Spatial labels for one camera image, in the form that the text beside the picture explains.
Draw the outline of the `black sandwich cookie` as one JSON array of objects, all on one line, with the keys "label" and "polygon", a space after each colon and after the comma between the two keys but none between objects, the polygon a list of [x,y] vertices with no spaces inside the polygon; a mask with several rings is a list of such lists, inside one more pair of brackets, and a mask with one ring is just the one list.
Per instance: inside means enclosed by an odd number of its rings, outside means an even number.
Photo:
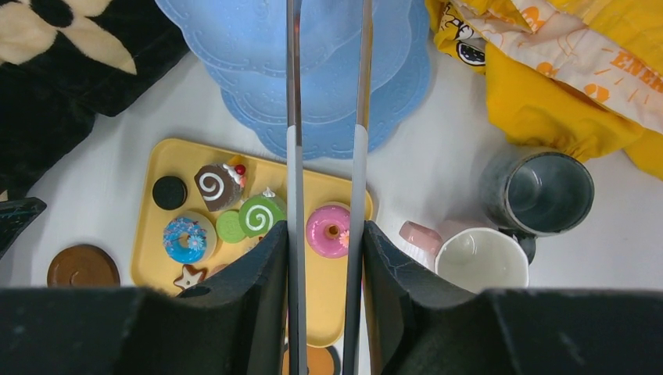
[{"label": "black sandwich cookie", "polygon": [[176,176],[160,177],[152,186],[152,199],[164,210],[175,210],[183,206],[188,197],[186,183]]}]

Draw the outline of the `yellow black round coaster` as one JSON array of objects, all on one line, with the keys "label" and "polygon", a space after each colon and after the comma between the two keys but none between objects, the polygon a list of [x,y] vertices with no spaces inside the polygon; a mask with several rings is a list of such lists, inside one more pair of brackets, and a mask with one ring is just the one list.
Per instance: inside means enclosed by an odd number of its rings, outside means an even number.
[{"label": "yellow black round coaster", "polygon": [[340,375],[341,360],[334,346],[325,348],[306,347],[307,371],[309,375]]}]

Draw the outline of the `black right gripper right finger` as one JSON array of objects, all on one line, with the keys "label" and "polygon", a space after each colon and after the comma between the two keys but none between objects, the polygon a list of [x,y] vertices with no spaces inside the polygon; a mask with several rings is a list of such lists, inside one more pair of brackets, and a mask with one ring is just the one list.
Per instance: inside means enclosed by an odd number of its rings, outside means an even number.
[{"label": "black right gripper right finger", "polygon": [[662,294],[487,289],[477,295],[364,225],[374,374],[659,374]]}]

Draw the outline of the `blue three-tier cake stand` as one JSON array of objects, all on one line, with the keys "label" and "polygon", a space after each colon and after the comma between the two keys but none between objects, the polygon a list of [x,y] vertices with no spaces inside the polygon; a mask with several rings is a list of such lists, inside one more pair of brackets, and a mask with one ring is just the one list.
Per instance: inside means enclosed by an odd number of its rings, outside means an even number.
[{"label": "blue three-tier cake stand", "polygon": [[[160,1],[217,83],[224,104],[272,153],[286,153],[283,1]],[[359,1],[305,1],[300,62],[305,159],[353,155],[360,67]],[[368,147],[381,147],[423,102],[431,77],[421,1],[372,2]]]}]

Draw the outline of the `brown round coaster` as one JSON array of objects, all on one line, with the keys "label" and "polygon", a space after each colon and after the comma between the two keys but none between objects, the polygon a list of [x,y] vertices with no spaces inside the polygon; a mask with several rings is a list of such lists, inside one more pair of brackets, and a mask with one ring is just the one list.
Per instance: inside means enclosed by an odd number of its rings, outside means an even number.
[{"label": "brown round coaster", "polygon": [[116,263],[103,249],[88,244],[70,246],[51,261],[48,287],[117,287],[120,274]]}]

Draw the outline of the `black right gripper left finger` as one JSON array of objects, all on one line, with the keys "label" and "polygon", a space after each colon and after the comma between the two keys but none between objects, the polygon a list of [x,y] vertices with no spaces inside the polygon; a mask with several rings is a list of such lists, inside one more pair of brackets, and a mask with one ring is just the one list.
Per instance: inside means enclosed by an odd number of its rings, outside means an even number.
[{"label": "black right gripper left finger", "polygon": [[4,374],[277,374],[288,230],[172,297],[146,287],[4,288]]}]

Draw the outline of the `yellow garment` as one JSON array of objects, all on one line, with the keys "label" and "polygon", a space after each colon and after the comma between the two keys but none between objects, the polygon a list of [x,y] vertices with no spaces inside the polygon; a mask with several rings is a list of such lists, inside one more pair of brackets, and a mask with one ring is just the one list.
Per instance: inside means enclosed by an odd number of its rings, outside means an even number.
[{"label": "yellow garment", "polygon": [[515,145],[585,162],[623,151],[662,175],[659,1],[428,1],[437,49],[486,79]]}]

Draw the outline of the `yellow serving tray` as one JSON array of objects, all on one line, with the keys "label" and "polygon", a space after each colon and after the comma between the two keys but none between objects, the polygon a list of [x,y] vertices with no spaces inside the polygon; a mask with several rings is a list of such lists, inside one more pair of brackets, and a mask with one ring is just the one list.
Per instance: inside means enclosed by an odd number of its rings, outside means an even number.
[{"label": "yellow serving tray", "polygon": [[[194,176],[207,164],[227,162],[240,155],[248,169],[249,197],[271,188],[286,199],[286,165],[252,155],[214,148],[192,141],[168,138],[158,143],[150,155],[145,176],[145,188],[140,205],[134,249],[131,258],[131,277],[135,284],[149,286],[170,295],[182,291],[174,281],[182,274],[182,265],[172,260],[163,247],[163,230],[174,218],[192,211],[215,223],[220,212],[209,212],[195,186]],[[164,210],[152,197],[154,183],[163,176],[180,177],[187,185],[188,197],[175,210]],[[304,213],[308,216],[329,202],[350,204],[350,180],[304,170]],[[257,245],[257,237],[245,238],[237,244],[217,241],[212,255],[196,269],[230,264]],[[346,304],[347,256],[328,259],[318,255],[306,244],[306,343],[324,348],[333,345],[343,335]]]}]

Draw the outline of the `green macaron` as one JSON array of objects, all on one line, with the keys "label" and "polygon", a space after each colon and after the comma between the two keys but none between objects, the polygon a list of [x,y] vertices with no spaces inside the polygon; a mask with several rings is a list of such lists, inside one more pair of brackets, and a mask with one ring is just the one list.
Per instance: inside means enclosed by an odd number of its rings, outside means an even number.
[{"label": "green macaron", "polygon": [[246,238],[246,234],[239,222],[238,210],[222,212],[216,221],[217,236],[225,243],[237,244]]}]

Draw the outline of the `pink frosted donut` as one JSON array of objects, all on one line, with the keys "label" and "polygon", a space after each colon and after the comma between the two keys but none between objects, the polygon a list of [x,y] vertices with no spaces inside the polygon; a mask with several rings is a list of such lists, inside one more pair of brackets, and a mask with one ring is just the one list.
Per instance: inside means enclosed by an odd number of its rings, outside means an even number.
[{"label": "pink frosted donut", "polygon": [[316,208],[307,219],[307,243],[320,256],[342,258],[349,251],[349,229],[349,207],[340,202],[327,202]]}]

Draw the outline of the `chocolate swirl roll cake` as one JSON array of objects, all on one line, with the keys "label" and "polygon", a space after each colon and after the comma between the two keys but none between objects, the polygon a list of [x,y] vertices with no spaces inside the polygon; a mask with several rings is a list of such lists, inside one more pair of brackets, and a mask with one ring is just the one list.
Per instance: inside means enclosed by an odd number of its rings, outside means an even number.
[{"label": "chocolate swirl roll cake", "polygon": [[231,208],[242,197],[246,185],[244,164],[208,164],[195,175],[195,185],[210,212]]}]

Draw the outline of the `metal serving tongs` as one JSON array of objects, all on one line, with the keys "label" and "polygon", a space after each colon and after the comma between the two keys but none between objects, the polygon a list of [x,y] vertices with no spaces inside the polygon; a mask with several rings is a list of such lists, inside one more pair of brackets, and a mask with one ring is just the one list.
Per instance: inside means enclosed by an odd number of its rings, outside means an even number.
[{"label": "metal serving tongs", "polygon": [[[286,3],[287,59],[287,228],[288,228],[288,339],[289,372],[307,369],[306,277],[303,212],[303,122],[301,120],[300,1]],[[362,4],[360,63],[357,86],[357,123],[354,129],[352,194],[350,204],[349,253],[346,278],[345,330],[342,373],[358,372],[361,294],[363,276],[362,237],[367,182],[367,129],[371,98],[373,45],[372,3]]]}]

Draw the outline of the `grey mug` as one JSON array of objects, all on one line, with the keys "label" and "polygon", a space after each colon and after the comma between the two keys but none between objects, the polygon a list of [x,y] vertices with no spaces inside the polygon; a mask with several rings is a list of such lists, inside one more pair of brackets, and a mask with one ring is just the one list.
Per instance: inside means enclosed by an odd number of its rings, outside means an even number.
[{"label": "grey mug", "polygon": [[480,173],[478,195],[487,218],[516,240],[531,263],[537,238],[563,234],[588,216],[595,186],[588,169],[569,155],[509,146]]}]

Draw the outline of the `blue frosted donut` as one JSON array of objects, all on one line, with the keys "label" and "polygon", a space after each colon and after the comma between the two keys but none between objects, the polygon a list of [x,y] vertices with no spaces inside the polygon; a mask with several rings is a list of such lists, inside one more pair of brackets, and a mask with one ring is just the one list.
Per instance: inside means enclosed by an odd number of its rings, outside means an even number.
[{"label": "blue frosted donut", "polygon": [[203,214],[186,211],[163,229],[163,247],[175,262],[194,264],[209,259],[217,248],[217,232]]}]

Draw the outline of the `green swirl roll cake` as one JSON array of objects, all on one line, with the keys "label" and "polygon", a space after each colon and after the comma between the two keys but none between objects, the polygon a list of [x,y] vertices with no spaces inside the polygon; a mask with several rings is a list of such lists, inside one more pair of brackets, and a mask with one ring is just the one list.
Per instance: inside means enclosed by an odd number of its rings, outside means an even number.
[{"label": "green swirl roll cake", "polygon": [[269,187],[251,196],[239,210],[239,225],[248,238],[265,235],[278,221],[286,220],[286,203]]}]

